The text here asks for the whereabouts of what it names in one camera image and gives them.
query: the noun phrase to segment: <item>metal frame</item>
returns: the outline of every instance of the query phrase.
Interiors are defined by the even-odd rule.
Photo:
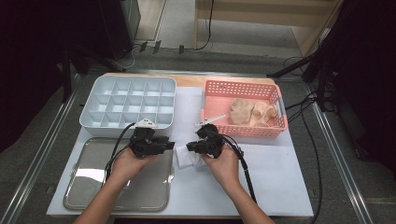
[[[35,157],[32,160],[32,163],[26,171],[26,174],[24,175],[21,183],[15,190],[11,202],[8,205],[8,208],[4,213],[2,219],[0,220],[0,223],[16,223],[17,218],[35,184],[35,181],[40,174],[41,168],[43,167],[44,162],[50,154],[52,145],[55,142],[55,139],[64,124],[64,120],[67,117],[67,114],[69,113],[70,108],[76,98],[76,92],[78,90],[79,84],[80,76],[79,74],[76,74],[74,77],[75,88],[73,89],[71,96],[59,108],[59,111],[55,119],[51,123],[49,130],[47,131],[47,134],[40,145],[40,148],[38,149]]]
[[[306,88],[307,93],[310,93],[314,90],[309,84],[306,85]],[[315,115],[318,118],[318,123],[326,138],[330,152],[332,153],[332,158],[334,159],[337,170],[340,173],[341,179],[344,182],[346,192],[349,196],[349,200],[351,201],[353,208],[355,209],[359,222],[364,224],[374,223],[370,212],[366,206],[366,202],[361,195],[358,184],[356,183],[353,174],[351,173],[349,166],[347,165],[347,161],[344,158],[341,148],[338,146],[336,137],[332,132],[332,127],[327,120],[326,114],[321,112],[318,104],[313,104],[313,109]]]

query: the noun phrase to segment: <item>wooden cabinet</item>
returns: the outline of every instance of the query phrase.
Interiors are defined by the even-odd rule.
[[[194,46],[198,20],[209,19],[212,0],[195,0]],[[287,25],[303,56],[315,47],[335,20],[342,0],[216,0],[212,20]]]

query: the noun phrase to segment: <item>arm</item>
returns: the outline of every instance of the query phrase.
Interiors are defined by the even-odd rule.
[[[224,146],[218,158],[213,159],[207,155],[203,155],[203,160],[209,165],[213,176],[233,201],[236,210],[245,224],[274,223],[273,220],[254,203],[239,182],[239,160],[232,149]]]
[[[156,156],[147,156],[144,159],[138,159],[131,149],[126,148],[114,162],[110,178],[74,223],[107,223],[110,213],[128,181],[155,158]]]

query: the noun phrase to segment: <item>white cloth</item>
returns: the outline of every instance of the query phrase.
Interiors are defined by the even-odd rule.
[[[175,147],[177,156],[178,169],[194,166],[199,168],[205,166],[206,163],[202,160],[201,155],[193,151],[189,151],[186,146]]]

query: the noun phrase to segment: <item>forearm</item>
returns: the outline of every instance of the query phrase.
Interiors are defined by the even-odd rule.
[[[111,176],[74,223],[107,223],[124,186]]]
[[[245,224],[274,223],[250,198],[241,185],[234,185],[234,187],[226,189],[226,192]]]

